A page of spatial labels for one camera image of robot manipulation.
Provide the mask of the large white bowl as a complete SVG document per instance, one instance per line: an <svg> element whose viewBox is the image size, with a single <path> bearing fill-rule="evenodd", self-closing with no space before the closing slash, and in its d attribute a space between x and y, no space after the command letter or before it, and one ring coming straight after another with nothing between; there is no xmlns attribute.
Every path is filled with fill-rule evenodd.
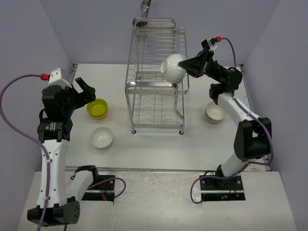
<svg viewBox="0 0 308 231"><path fill-rule="evenodd" d="M161 63L161 73L167 82L180 84L186 74L186 70L179 66L179 62L186 60L183 54L172 54Z"/></svg>
<svg viewBox="0 0 308 231"><path fill-rule="evenodd" d="M95 129L90 136L90 143L95 148L101 149L108 147L113 141L114 135L107 127Z"/></svg>

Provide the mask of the green bowl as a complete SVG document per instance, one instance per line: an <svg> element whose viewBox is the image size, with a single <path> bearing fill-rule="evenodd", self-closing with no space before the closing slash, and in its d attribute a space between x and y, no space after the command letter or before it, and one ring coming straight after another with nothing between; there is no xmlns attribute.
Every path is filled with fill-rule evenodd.
<svg viewBox="0 0 308 231"><path fill-rule="evenodd" d="M97 98L95 101L87 104L87 112L89 115L100 116L108 111L108 104L104 99Z"/></svg>

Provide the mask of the orange bowl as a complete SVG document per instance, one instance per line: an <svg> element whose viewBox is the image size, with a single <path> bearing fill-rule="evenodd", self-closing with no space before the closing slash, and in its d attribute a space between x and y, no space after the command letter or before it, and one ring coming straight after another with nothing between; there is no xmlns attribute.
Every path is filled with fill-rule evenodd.
<svg viewBox="0 0 308 231"><path fill-rule="evenodd" d="M90 115L90 117L93 118L93 119L104 119L107 115L108 115L108 111L106 111L104 114L102 114L100 116Z"/></svg>

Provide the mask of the small white bowl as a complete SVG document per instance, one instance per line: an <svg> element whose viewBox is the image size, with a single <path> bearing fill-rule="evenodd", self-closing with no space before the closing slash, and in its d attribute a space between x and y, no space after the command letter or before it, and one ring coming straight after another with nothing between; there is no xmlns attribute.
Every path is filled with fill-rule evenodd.
<svg viewBox="0 0 308 231"><path fill-rule="evenodd" d="M209 102L205 108L205 114L208 114L211 118L220 120L227 116L227 113L223 108L216 105L214 102Z"/></svg>

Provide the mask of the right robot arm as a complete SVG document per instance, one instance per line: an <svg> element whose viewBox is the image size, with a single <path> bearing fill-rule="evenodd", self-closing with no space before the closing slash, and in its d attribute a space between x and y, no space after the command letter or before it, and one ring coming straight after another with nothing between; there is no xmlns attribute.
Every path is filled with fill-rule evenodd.
<svg viewBox="0 0 308 231"><path fill-rule="evenodd" d="M250 164L258 164L258 159L269 156L265 165L270 165L274 158L274 147L271 120L258 116L235 97L235 91L242 81L242 73L235 67L221 66L213 60L213 55L212 51L203 50L197 56L179 62L179 66L194 78L206 75L216 81L210 86L209 97L225 110L237 126L234 153L212 175L215 185L226 189L231 185L232 178Z"/></svg>

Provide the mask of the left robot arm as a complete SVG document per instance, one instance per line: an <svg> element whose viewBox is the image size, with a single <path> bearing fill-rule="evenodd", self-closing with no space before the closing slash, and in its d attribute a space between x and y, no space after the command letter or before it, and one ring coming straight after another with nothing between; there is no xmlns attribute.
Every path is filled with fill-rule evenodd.
<svg viewBox="0 0 308 231"><path fill-rule="evenodd" d="M42 90L43 109L37 128L42 166L36 207L28 210L27 219L38 229L76 224L80 217L80 200L87 188L99 186L96 166L81 166L70 186L65 186L65 161L73 127L71 116L76 109L95 101L95 88L76 78L82 92L71 86L49 85Z"/></svg>

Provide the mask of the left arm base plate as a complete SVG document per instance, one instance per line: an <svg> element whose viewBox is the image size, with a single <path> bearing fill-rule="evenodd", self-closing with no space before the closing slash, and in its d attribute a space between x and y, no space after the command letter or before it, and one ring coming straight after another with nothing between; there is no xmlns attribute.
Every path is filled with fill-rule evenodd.
<svg viewBox="0 0 308 231"><path fill-rule="evenodd" d="M115 197L115 180L111 180L115 175L99 175L95 183L107 180L107 182L97 185L94 188L87 190L82 197L82 201L108 201L114 202Z"/></svg>

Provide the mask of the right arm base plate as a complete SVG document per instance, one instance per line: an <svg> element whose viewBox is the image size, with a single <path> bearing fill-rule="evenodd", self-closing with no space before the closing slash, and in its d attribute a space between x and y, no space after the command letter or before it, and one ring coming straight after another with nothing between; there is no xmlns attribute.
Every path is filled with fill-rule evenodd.
<svg viewBox="0 0 308 231"><path fill-rule="evenodd" d="M205 178L199 180L199 184L203 202L245 200L241 176L228 180Z"/></svg>

